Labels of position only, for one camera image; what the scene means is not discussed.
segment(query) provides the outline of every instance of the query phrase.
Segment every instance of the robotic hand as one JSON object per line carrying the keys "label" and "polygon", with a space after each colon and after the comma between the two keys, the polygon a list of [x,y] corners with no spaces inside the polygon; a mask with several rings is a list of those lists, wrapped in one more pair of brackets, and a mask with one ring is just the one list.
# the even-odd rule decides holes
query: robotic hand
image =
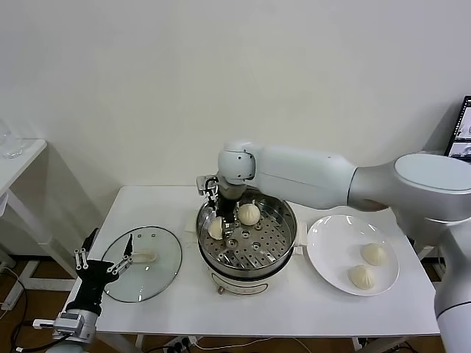
{"label": "robotic hand", "polygon": [[[88,252],[93,243],[97,229],[85,239],[81,249],[75,250],[76,270],[82,283],[75,300],[67,304],[55,320],[34,320],[36,329],[54,329],[55,342],[40,347],[41,350],[51,347],[47,353],[83,353],[84,346],[93,341],[96,320],[102,313],[100,304],[105,285],[115,282],[120,274],[132,264],[132,235],[127,242],[121,261],[117,264],[88,260]],[[36,352],[38,349],[22,349],[19,352]]]}
{"label": "robotic hand", "polygon": [[375,167],[355,167],[341,156],[279,146],[230,142],[219,153],[216,176],[198,178],[213,193],[230,231],[236,202],[247,186],[307,207],[390,207],[404,233],[422,245],[440,246],[447,273],[435,313],[449,353],[471,347],[471,166],[453,158],[409,154]]}

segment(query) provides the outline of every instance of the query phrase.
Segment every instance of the power strip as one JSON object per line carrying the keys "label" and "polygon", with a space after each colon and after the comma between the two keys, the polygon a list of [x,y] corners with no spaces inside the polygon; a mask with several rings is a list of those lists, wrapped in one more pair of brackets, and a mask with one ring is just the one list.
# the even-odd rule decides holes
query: power strip
{"label": "power strip", "polygon": [[[202,338],[202,336],[196,337],[196,336],[177,336],[173,340],[167,342],[164,344],[164,346],[170,346],[173,347],[175,344],[180,343],[182,345],[182,352],[186,351],[186,347],[183,345],[182,340],[183,338],[187,338],[190,341],[189,346],[193,346],[195,343],[198,342]],[[163,349],[164,353],[167,353],[168,349],[164,348]]]}

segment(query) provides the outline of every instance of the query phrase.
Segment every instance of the perforated steamer insert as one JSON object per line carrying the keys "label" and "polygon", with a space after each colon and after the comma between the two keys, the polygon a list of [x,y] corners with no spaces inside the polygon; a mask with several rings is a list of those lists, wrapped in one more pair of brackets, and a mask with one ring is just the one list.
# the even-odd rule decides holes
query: perforated steamer insert
{"label": "perforated steamer insert", "polygon": [[199,211],[197,231],[205,260],[219,273],[235,279],[260,279],[274,274],[291,256],[296,218],[286,202],[248,190],[238,206],[253,203],[261,211],[254,226],[239,221],[230,237],[215,240],[208,233],[215,212],[207,204]]}

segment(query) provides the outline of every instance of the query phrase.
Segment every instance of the power cord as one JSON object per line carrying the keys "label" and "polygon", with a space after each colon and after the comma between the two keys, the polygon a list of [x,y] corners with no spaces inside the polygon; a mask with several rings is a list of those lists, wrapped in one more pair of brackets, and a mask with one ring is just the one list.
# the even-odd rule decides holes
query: power cord
{"label": "power cord", "polygon": [[5,272],[0,272],[0,275],[11,277],[11,278],[15,279],[16,282],[19,283],[20,286],[23,288],[23,293],[24,293],[23,315],[21,316],[20,323],[15,326],[15,328],[13,329],[13,331],[10,335],[10,349],[8,350],[8,352],[11,352],[11,351],[14,351],[16,349],[16,341],[18,340],[18,335],[20,334],[21,325],[23,324],[24,319],[26,318],[26,311],[28,309],[28,293],[26,291],[26,287],[20,281],[18,275],[15,272],[13,272],[12,270],[10,270],[8,267],[5,267],[4,269],[10,271],[12,274],[7,274]]}
{"label": "power cord", "polygon": [[396,346],[390,350],[388,350],[387,352],[388,353],[395,353],[395,352],[398,352],[400,351],[401,349],[407,349],[408,351],[412,352],[412,353],[419,353],[416,349],[414,349],[411,344],[409,342],[404,342],[404,344],[406,346]]}
{"label": "power cord", "polygon": [[150,353],[150,352],[154,352],[154,351],[158,351],[159,349],[173,349],[174,347],[172,346],[160,346],[160,347],[155,347],[155,348],[151,348],[149,349],[148,351],[146,351],[145,353]]}
{"label": "power cord", "polygon": [[191,350],[190,350],[190,340],[188,339],[188,337],[185,337],[182,339],[182,343],[183,345],[185,346],[186,350],[188,351],[188,353],[191,353]]}
{"label": "power cord", "polygon": [[272,338],[263,338],[261,340],[254,340],[252,342],[249,342],[249,343],[245,343],[245,344],[234,344],[232,346],[223,346],[223,347],[213,347],[213,348],[204,348],[204,347],[201,347],[201,346],[198,346],[198,343],[195,343],[195,347],[198,347],[199,349],[202,349],[203,351],[212,351],[214,349],[226,349],[226,348],[235,348],[235,347],[245,347],[245,346],[250,346],[251,344],[254,344],[254,343],[257,343],[257,342],[263,342],[264,340],[271,340]]}
{"label": "power cord", "polygon": [[297,338],[294,338],[294,337],[291,337],[291,338],[295,340],[296,342],[298,342],[301,346],[303,346],[306,351],[308,351],[309,353],[312,353],[311,350],[303,342],[301,342],[301,340],[298,340]]}
{"label": "power cord", "polygon": [[20,335],[21,328],[23,326],[32,326],[32,321],[25,321],[26,312],[28,310],[28,292],[26,291],[26,287],[21,282],[20,278],[18,277],[18,275],[15,272],[10,270],[8,267],[5,267],[4,269],[8,270],[11,274],[0,272],[0,275],[11,277],[11,278],[15,279],[16,282],[19,283],[20,286],[23,288],[23,293],[24,293],[23,315],[21,316],[21,321],[18,324],[16,324],[15,328],[13,329],[13,331],[10,335],[10,349],[8,350],[8,352],[11,352],[11,351],[16,352],[17,349],[20,349],[20,352],[24,352],[24,353],[38,352],[38,351],[42,351],[44,349],[51,348],[51,347],[55,346],[56,344],[59,344],[62,341],[66,340],[69,337],[69,335],[65,335],[64,337],[61,337],[60,339],[55,340],[54,342],[45,344],[45,345],[40,346],[40,347],[22,348],[22,347],[17,346],[16,341],[18,340],[18,336]]}

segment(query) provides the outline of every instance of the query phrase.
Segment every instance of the computer screen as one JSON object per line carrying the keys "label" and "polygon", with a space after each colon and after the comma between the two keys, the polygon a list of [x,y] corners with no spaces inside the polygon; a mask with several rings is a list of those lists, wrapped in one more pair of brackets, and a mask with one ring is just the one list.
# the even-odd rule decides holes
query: computer screen
{"label": "computer screen", "polygon": [[445,155],[471,163],[471,96],[464,97]]}

